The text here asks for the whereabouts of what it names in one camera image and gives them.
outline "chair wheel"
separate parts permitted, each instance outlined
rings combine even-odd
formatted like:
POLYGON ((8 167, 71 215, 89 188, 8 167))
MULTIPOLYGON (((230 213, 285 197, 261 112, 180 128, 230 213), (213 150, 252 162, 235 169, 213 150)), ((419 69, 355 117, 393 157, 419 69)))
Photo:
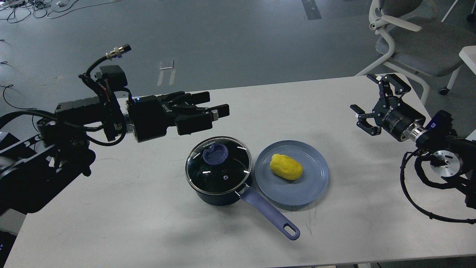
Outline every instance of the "chair wheel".
POLYGON ((467 17, 466 17, 466 20, 468 22, 474 22, 475 21, 475 15, 474 14, 469 14, 467 17))
POLYGON ((440 88, 440 90, 439 90, 440 95, 446 95, 446 94, 448 94, 448 92, 449 92, 449 89, 445 86, 440 88))

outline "floor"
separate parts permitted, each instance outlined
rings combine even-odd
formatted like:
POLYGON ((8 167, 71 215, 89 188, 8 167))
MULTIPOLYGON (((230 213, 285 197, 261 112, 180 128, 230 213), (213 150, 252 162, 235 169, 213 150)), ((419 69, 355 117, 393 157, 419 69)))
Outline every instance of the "floor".
MULTIPOLYGON (((54 20, 0 21, 0 39, 5 40, 0 42, 0 61, 8 61, 0 65, 0 85, 14 84, 5 91, 11 104, 53 112, 57 103, 91 97, 78 74, 125 43, 132 51, 111 64, 125 71, 134 96, 353 76, 377 58, 377 36, 368 28, 371 0, 316 0, 321 17, 316 20, 307 19, 303 2, 121 0, 54 20), (175 72, 161 75, 159 68, 169 61, 174 62, 175 72)), ((453 0, 436 2, 441 19, 453 0)), ((77 7, 94 3, 83 0, 77 7)), ((476 33, 476 24, 466 21, 473 3, 460 0, 446 22, 476 33)), ((430 9, 423 4, 415 13, 430 14, 430 9)), ((0 18, 8 14, 0 11, 0 18)), ((27 14, 26 10, 16 13, 18 18, 27 14)), ((390 70, 378 67, 374 72, 390 70)), ((426 108, 430 114, 440 109, 450 112, 458 134, 467 136, 476 128, 476 75, 463 65, 453 91, 441 96, 437 88, 448 79, 427 80, 433 90, 426 108)), ((412 85, 421 95, 421 87, 412 85)), ((0 105, 0 114, 14 110, 0 105)), ((2 130, 19 138, 35 134, 29 117, 2 130)), ((476 259, 380 265, 469 267, 476 266, 476 259)))

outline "pot lid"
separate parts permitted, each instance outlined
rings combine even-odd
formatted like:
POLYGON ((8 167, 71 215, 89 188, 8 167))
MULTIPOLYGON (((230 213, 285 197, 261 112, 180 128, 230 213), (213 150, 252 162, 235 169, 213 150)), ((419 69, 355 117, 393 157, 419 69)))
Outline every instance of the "pot lid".
POLYGON ((251 154, 239 140, 213 137, 193 148, 185 164, 188 183, 207 195, 234 191, 251 171, 251 154))

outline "handle hole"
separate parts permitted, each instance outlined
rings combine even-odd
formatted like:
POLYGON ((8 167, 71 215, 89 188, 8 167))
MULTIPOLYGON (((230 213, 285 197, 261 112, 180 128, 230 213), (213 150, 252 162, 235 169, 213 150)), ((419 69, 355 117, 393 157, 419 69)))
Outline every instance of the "handle hole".
POLYGON ((284 230, 291 236, 294 236, 296 234, 296 231, 287 223, 284 225, 284 230))

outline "lid rim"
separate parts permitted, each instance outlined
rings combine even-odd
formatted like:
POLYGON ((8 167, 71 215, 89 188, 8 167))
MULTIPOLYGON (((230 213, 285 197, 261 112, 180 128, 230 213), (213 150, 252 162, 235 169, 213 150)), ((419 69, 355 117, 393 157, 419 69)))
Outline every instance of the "lid rim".
POLYGON ((208 196, 222 196, 222 195, 226 195, 226 194, 229 194, 229 193, 232 193, 234 191, 236 191, 236 189, 238 189, 240 186, 244 185, 244 183, 246 182, 246 180, 248 179, 250 173, 251 173, 251 167, 252 167, 252 159, 251 159, 251 153, 249 152, 249 149, 248 147, 243 143, 241 142, 240 140, 238 139, 235 139, 235 138, 232 138, 232 137, 229 137, 229 136, 215 136, 215 137, 212 137, 212 138, 208 138, 206 140, 203 140, 201 141, 200 143, 198 143, 191 151, 190 151, 190 154, 188 155, 187 157, 187 160, 185 162, 185 176, 187 178, 187 182, 188 184, 190 184, 190 186, 192 186, 192 188, 201 193, 201 194, 204 194, 204 195, 208 195, 208 196), (192 157, 192 153, 197 149, 199 148, 202 144, 206 143, 206 142, 210 142, 210 141, 213 141, 213 140, 217 140, 217 139, 227 139, 227 140, 230 140, 230 141, 233 141, 237 144, 239 144, 240 146, 242 146, 243 148, 246 149, 246 152, 247 152, 247 155, 248 155, 248 172, 247 174, 245 175, 245 177, 243 178, 243 180, 241 180, 241 182, 239 184, 237 184, 235 187, 233 187, 231 190, 228 190, 226 192, 222 192, 222 193, 211 193, 211 192, 207 192, 207 191, 204 191, 204 190, 201 190, 199 189, 195 184, 192 183, 192 180, 190 178, 190 175, 188 174, 188 161, 190 160, 190 158, 192 157))

